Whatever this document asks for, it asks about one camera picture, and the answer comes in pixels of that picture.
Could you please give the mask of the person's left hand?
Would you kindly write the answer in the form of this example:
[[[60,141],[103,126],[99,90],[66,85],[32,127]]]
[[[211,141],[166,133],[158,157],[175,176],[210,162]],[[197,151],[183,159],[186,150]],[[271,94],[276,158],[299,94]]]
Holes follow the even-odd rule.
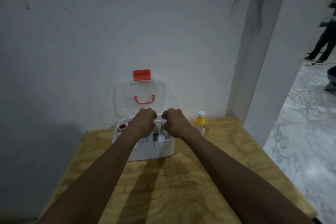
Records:
[[[139,140],[140,138],[148,137],[150,134],[147,134],[148,127],[148,114],[147,110],[153,110],[152,108],[141,108],[135,117],[128,124],[128,130],[131,134]]]

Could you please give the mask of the person's right hand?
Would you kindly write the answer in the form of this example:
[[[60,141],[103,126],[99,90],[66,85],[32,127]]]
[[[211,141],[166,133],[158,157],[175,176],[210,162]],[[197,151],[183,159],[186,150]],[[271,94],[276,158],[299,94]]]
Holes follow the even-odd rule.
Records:
[[[193,130],[193,127],[183,115],[182,110],[169,108],[166,111],[169,111],[167,117],[167,130],[170,132],[171,136],[181,139],[187,137]]]

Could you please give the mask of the small white bottle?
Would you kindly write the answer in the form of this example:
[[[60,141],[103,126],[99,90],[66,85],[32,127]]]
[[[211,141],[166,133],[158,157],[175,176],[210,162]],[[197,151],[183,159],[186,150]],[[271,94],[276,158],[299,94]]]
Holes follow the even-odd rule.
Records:
[[[161,120],[161,134],[166,137],[166,139],[170,138],[169,132],[164,128],[165,124],[167,123],[166,119]]]

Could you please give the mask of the white bottle with dark label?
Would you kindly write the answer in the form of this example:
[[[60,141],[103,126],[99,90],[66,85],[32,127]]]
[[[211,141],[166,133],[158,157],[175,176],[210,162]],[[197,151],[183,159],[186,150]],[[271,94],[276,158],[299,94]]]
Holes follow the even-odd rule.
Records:
[[[146,141],[147,142],[154,142],[157,141],[157,136],[159,135],[159,130],[156,124],[156,121],[153,120],[153,130],[151,134],[147,137]]]

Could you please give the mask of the person's left forearm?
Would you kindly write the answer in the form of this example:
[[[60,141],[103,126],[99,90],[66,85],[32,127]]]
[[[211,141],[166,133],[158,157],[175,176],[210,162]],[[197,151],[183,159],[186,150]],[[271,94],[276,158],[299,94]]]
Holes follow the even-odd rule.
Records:
[[[152,129],[129,126],[115,142],[65,190],[36,224],[97,224],[130,154]]]

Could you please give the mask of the person's right forearm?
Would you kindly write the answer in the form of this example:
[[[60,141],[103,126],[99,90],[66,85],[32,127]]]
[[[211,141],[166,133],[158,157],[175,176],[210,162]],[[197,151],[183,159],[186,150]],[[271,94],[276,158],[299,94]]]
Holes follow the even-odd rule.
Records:
[[[242,224],[314,224],[279,190],[192,126],[174,129],[171,134],[191,148]]]

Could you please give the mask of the clear box lid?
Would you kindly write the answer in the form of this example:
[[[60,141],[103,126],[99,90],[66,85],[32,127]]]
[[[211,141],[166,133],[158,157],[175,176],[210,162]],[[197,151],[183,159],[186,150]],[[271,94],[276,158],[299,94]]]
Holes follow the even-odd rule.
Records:
[[[117,118],[134,116],[141,108],[162,113],[165,108],[167,85],[162,80],[129,81],[116,85],[112,93]]]

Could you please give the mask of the white first aid box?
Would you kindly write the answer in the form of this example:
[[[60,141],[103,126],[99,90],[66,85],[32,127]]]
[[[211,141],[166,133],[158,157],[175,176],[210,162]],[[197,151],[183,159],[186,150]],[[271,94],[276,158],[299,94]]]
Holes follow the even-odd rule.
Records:
[[[159,135],[161,134],[161,116],[158,115],[158,118],[155,120]],[[132,153],[130,154],[128,161],[140,161],[156,158],[165,158],[170,157],[174,153],[174,142],[175,138],[170,136],[169,139],[158,142],[147,142],[147,137],[141,138],[136,145],[134,146]]]

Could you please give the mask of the yellow bottle with white cap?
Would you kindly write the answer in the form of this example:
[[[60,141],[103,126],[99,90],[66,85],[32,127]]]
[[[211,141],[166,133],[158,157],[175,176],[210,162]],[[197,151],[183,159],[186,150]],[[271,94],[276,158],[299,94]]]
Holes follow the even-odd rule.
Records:
[[[206,120],[204,111],[198,111],[197,118],[195,120],[195,125],[196,129],[201,133],[202,136],[204,136],[206,130]]]

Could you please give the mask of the red lid latch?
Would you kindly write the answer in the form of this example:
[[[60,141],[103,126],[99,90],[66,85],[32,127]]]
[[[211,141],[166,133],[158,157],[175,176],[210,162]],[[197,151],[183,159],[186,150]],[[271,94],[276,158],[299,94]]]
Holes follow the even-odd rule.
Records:
[[[150,70],[149,69],[134,70],[133,71],[133,80],[135,82],[151,80]]]

